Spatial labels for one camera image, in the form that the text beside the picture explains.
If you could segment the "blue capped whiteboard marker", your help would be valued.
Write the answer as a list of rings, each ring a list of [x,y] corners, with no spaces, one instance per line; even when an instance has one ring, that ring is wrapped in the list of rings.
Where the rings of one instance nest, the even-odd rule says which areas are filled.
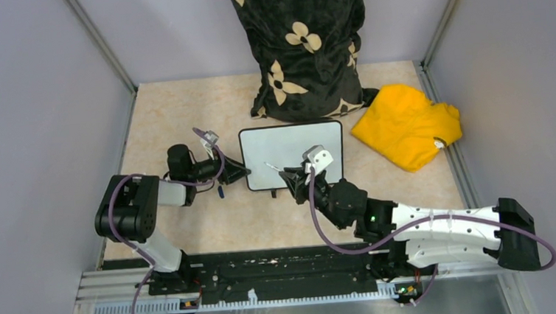
[[[271,164],[271,163],[269,163],[269,162],[267,162],[267,161],[265,161],[264,164],[265,164],[267,167],[269,167],[270,169],[276,171],[277,173],[284,172],[284,169],[283,169],[283,168],[279,168],[278,166],[273,165],[273,164]]]

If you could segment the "small whiteboard black frame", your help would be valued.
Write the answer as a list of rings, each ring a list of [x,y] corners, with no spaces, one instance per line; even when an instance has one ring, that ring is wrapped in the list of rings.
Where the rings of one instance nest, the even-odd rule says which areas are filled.
[[[238,140],[243,163],[251,170],[246,185],[252,192],[284,189],[286,184],[279,173],[264,162],[283,169],[298,167],[303,153],[315,144],[330,151],[333,163],[325,170],[327,182],[336,183],[344,177],[343,132],[338,120],[242,129]]]

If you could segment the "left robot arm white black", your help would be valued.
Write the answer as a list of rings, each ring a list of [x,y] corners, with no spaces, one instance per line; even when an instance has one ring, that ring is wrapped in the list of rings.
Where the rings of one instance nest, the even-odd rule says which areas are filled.
[[[189,290],[195,281],[187,254],[156,228],[160,206],[190,206],[198,189],[245,178],[250,170],[212,146],[208,159],[196,161],[188,146],[167,150],[167,177],[115,175],[111,177],[94,218],[95,232],[136,251],[152,268],[153,280],[163,279],[175,291]]]

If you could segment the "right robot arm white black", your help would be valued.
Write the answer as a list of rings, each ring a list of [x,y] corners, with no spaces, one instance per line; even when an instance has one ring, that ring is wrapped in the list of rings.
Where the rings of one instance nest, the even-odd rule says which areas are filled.
[[[317,214],[337,229],[351,227],[368,244],[358,253],[387,251],[390,270],[408,275],[414,268],[452,262],[492,262],[507,270],[539,271],[539,241],[534,217],[515,199],[499,198],[479,209],[429,209],[378,200],[366,190],[325,173],[311,178],[299,168],[284,168],[279,177],[298,204],[308,202],[319,236],[327,239]]]

